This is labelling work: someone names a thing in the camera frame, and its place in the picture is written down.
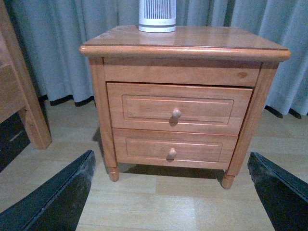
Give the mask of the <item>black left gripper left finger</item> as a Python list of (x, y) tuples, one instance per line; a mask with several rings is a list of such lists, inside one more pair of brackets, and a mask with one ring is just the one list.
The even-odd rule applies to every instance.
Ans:
[(74, 231), (88, 198), (96, 166), (86, 151), (28, 196), (0, 214), (2, 231)]

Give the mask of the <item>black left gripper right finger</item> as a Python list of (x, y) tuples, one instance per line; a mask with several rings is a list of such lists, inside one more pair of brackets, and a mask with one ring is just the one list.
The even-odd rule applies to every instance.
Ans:
[(259, 153), (247, 163), (256, 192), (276, 231), (308, 229), (308, 184)]

